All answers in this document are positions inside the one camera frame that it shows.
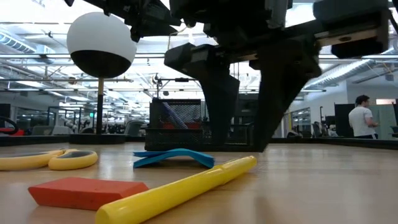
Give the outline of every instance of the wooden table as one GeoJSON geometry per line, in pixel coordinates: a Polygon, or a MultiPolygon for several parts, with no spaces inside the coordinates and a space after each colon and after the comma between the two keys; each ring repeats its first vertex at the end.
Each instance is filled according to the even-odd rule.
{"type": "MultiPolygon", "coordinates": [[[[95,213],[38,207],[27,188],[63,177],[143,181],[149,187],[205,170],[181,160],[179,165],[133,171],[143,144],[73,146],[45,144],[0,147],[1,154],[60,148],[94,150],[96,165],[80,170],[47,168],[0,172],[0,223],[92,224],[95,213]]],[[[264,153],[217,152],[217,163],[254,155],[252,172],[207,192],[146,223],[214,224],[396,224],[398,222],[398,151],[358,147],[273,144],[264,153]]]]}

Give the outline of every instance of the person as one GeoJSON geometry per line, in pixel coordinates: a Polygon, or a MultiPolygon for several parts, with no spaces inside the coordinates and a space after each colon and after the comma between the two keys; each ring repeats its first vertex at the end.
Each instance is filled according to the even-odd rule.
{"type": "Polygon", "coordinates": [[[354,137],[360,139],[377,139],[374,128],[379,126],[373,121],[372,111],[368,108],[369,97],[361,95],[355,100],[356,107],[349,112],[349,125],[354,130],[354,137]]]}

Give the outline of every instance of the red foam block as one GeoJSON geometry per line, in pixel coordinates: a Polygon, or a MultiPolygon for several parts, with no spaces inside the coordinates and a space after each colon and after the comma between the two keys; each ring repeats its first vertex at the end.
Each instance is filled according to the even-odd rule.
{"type": "Polygon", "coordinates": [[[142,182],[123,182],[68,177],[28,188],[36,203],[44,206],[97,210],[148,190],[142,182]]]}

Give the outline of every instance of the blue item in basket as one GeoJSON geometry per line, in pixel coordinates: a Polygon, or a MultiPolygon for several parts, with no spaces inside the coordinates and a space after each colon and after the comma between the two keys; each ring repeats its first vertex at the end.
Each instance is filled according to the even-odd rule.
{"type": "Polygon", "coordinates": [[[134,168],[138,168],[140,166],[148,164],[153,164],[163,159],[175,156],[190,156],[192,157],[192,159],[200,162],[204,166],[207,166],[209,168],[212,168],[214,166],[213,156],[201,152],[195,152],[189,149],[172,149],[169,151],[159,151],[159,152],[134,152],[134,156],[143,157],[143,159],[134,162],[134,168]]]}

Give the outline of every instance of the white sphere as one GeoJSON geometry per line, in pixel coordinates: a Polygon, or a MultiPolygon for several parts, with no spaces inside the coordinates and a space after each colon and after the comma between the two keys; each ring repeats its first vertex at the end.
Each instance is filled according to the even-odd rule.
{"type": "Polygon", "coordinates": [[[123,74],[137,52],[129,28],[117,17],[102,12],[77,18],[69,28],[67,45],[77,67],[100,78],[123,74]]]}

